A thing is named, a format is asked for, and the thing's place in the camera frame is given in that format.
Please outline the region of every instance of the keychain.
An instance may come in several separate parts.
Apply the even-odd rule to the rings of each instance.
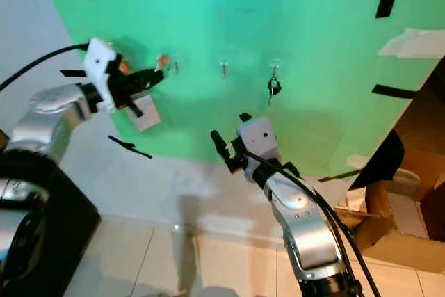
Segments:
[[[270,106],[270,102],[272,101],[273,96],[277,95],[282,89],[281,84],[277,79],[276,71],[277,71],[277,66],[274,66],[272,79],[269,80],[269,82],[267,84],[267,87],[269,89],[269,102],[268,102],[269,106]]]

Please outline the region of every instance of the small white card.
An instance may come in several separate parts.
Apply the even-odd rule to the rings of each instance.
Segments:
[[[130,108],[126,108],[130,120],[133,122],[139,132],[160,123],[161,119],[151,95],[139,97],[133,102],[144,113],[144,115],[138,118],[136,115],[134,115]]]

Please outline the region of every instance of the white wall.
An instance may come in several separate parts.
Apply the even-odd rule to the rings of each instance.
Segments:
[[[0,0],[0,81],[37,57],[72,44],[51,0]],[[31,95],[79,80],[60,69],[81,68],[72,51],[37,66],[0,93],[0,128],[9,134],[27,110]],[[111,119],[96,115],[71,139],[63,170],[103,214],[213,230],[276,234],[277,224],[262,192],[242,173],[223,165],[156,156],[151,161],[107,139],[118,137]],[[348,187],[324,184],[336,202]]]

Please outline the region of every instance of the white tape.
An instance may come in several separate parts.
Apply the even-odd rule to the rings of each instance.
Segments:
[[[133,102],[143,112],[143,115],[138,118],[129,108],[127,108],[127,113],[139,132],[160,123],[161,118],[150,94],[139,97]]]
[[[378,55],[397,58],[442,58],[445,55],[445,30],[405,28],[404,34],[385,44]]]
[[[346,165],[361,170],[364,166],[366,166],[368,160],[369,158],[367,156],[354,154],[346,159]]]

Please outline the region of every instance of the metal hook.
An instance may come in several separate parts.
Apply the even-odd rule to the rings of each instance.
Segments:
[[[178,61],[173,62],[175,64],[175,70],[173,71],[174,74],[179,74],[179,65]]]
[[[227,63],[221,63],[221,66],[222,66],[222,77],[223,78],[225,78],[225,77],[227,77],[227,66],[228,66],[229,64],[227,64]]]
[[[278,70],[278,65],[274,65],[272,67],[272,78],[276,78],[277,77],[277,70]]]

